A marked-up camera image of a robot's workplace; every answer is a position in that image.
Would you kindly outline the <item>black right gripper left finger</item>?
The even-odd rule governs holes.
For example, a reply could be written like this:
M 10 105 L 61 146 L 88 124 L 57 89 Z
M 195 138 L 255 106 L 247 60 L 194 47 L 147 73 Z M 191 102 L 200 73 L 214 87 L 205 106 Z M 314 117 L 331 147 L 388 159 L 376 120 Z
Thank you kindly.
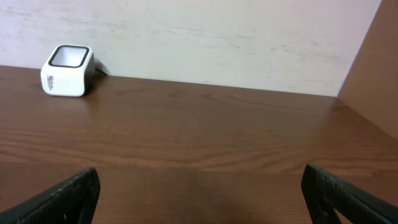
M 89 167 L 38 195 L 1 212 L 1 223 L 90 224 L 100 196 L 100 180 Z

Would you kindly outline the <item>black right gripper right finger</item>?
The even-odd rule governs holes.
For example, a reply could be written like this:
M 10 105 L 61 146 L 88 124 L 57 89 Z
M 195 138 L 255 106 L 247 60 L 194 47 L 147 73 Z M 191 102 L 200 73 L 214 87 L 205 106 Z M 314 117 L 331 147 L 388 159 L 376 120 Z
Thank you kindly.
M 313 164 L 305 166 L 301 189 L 313 223 L 340 224 L 339 213 L 351 223 L 397 223 L 395 205 Z

